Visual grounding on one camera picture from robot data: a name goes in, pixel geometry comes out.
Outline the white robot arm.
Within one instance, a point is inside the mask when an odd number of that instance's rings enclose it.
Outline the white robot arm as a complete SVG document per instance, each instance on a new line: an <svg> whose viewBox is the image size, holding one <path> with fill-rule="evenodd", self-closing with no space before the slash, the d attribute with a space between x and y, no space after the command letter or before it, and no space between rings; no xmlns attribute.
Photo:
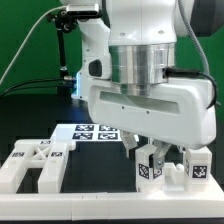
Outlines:
<svg viewBox="0 0 224 224"><path fill-rule="evenodd" d="M193 0L106 0L110 25L103 50L108 75L91 81L91 119L116 128L125 147L136 134L154 140L159 169L172 145L186 149L185 164L207 167L216 137L217 87L208 72L174 66L176 36L194 34L185 12Z"/></svg>

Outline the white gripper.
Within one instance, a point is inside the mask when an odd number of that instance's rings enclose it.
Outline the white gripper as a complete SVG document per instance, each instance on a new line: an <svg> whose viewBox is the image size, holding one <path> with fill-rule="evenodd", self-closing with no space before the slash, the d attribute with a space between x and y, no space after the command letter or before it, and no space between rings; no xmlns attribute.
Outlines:
<svg viewBox="0 0 224 224"><path fill-rule="evenodd" d="M94 80L88 111L93 122L121 130L126 157L138 146L134 134L153 138L153 168L159 170L171 144L197 150L216 138L211 100L212 85L202 79L171 78L153 85L147 97L124 95L118 85Z"/></svg>

